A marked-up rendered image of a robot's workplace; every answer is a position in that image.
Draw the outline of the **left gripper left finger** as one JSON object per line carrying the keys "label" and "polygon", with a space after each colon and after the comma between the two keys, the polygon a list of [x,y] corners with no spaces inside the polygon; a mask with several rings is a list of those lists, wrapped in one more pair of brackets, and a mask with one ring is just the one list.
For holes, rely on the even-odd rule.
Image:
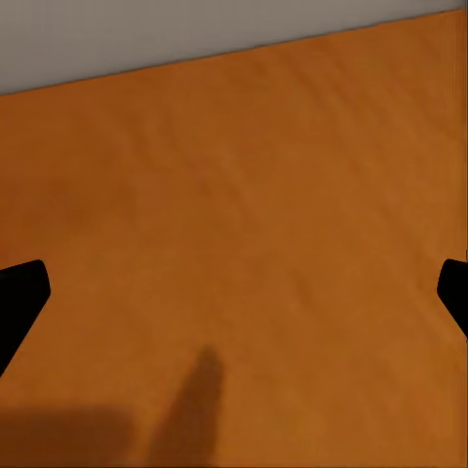
{"label": "left gripper left finger", "polygon": [[0,270],[0,377],[50,295],[41,259]]}

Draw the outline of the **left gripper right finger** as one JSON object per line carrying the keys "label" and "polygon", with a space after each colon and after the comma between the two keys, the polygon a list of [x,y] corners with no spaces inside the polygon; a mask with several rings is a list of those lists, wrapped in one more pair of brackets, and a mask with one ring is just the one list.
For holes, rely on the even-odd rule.
{"label": "left gripper right finger", "polygon": [[437,294],[468,337],[468,263],[446,259]]}

